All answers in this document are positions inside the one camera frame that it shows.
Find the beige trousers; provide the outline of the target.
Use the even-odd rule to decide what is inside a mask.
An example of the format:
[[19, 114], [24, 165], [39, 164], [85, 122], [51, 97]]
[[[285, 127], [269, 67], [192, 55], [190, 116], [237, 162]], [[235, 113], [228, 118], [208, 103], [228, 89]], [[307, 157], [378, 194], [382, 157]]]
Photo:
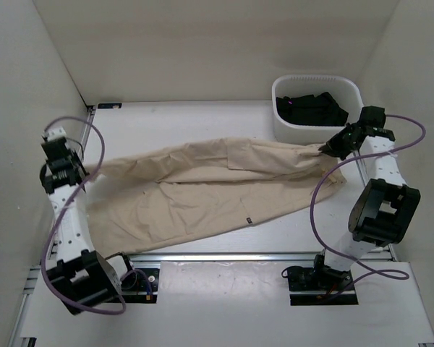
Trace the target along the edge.
[[346, 183], [319, 145], [226, 137], [105, 161], [88, 205], [95, 249], [145, 252], [221, 235], [324, 200]]

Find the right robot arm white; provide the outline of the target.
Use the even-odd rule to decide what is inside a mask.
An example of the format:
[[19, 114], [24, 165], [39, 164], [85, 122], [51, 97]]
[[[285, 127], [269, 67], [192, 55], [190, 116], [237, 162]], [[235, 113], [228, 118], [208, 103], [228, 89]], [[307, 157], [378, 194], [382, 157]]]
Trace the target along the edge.
[[365, 162], [368, 181], [352, 208], [348, 230], [315, 258], [310, 280], [317, 288], [340, 284], [351, 266], [374, 248], [400, 243], [420, 202], [420, 191], [399, 173], [395, 137], [385, 122], [383, 108], [365, 106], [358, 122], [347, 124], [319, 149], [343, 165], [356, 153], [355, 160]]

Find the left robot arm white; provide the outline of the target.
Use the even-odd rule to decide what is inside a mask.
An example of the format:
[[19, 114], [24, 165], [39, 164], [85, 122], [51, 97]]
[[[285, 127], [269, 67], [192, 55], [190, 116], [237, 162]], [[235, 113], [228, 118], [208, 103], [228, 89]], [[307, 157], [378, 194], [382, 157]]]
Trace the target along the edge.
[[56, 245], [56, 262], [42, 270], [46, 285], [73, 315], [109, 314], [99, 304], [120, 299], [122, 289], [136, 284], [137, 271], [125, 254], [104, 258], [95, 250], [86, 213], [89, 173], [64, 131], [44, 134], [41, 147], [46, 162], [40, 180], [55, 217], [49, 243]]

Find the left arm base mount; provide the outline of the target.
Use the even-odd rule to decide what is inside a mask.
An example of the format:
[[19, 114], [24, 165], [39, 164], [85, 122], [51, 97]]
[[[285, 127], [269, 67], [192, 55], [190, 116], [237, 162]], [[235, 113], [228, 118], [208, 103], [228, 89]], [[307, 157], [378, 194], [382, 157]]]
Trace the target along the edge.
[[156, 304], [160, 284], [160, 267], [133, 267], [122, 279], [122, 296], [128, 304]]

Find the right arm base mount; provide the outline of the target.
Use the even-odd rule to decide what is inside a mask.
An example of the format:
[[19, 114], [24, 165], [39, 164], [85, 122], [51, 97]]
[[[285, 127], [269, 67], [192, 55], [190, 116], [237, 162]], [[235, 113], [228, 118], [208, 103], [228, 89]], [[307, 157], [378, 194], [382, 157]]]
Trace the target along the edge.
[[289, 286], [291, 306], [358, 305], [350, 272], [337, 277], [320, 273], [313, 267], [290, 266], [281, 272]]

